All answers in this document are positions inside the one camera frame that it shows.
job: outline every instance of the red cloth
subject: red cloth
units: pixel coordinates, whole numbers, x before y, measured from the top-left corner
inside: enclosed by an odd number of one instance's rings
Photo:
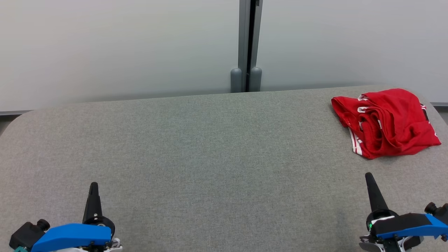
[[[334,97],[332,106],[352,138],[353,152],[368,159],[413,155],[439,138],[426,116],[426,107],[403,89]]]

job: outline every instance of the gray fabric surface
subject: gray fabric surface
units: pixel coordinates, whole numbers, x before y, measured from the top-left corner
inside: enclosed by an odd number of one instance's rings
[[[372,172],[399,214],[448,202],[441,146],[369,161],[334,96],[383,86],[85,103],[26,113],[0,137],[0,250],[24,222],[80,222],[92,181],[126,251],[361,251]],[[415,251],[446,251],[425,239]]]

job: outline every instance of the floor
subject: floor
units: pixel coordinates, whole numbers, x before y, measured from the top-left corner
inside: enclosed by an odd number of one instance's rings
[[[443,107],[441,109],[437,108],[437,111],[439,111],[439,114],[448,124],[448,107]],[[0,116],[0,135],[4,132],[6,127],[17,117],[18,116]]]

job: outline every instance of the white partition panel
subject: white partition panel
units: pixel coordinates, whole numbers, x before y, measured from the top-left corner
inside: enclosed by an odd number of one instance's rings
[[[448,102],[448,1],[264,0],[261,90],[394,85]]]
[[[230,92],[239,1],[0,2],[0,111]]]

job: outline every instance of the black knob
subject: black knob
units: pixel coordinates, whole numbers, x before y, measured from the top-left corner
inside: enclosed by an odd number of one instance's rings
[[[48,223],[44,219],[38,220],[36,226],[38,226],[40,229],[42,229],[42,231],[47,231],[48,229],[50,229],[50,223]]]
[[[432,215],[435,214],[435,212],[437,211],[437,206],[430,202],[426,207],[425,207],[425,213],[430,213]]]

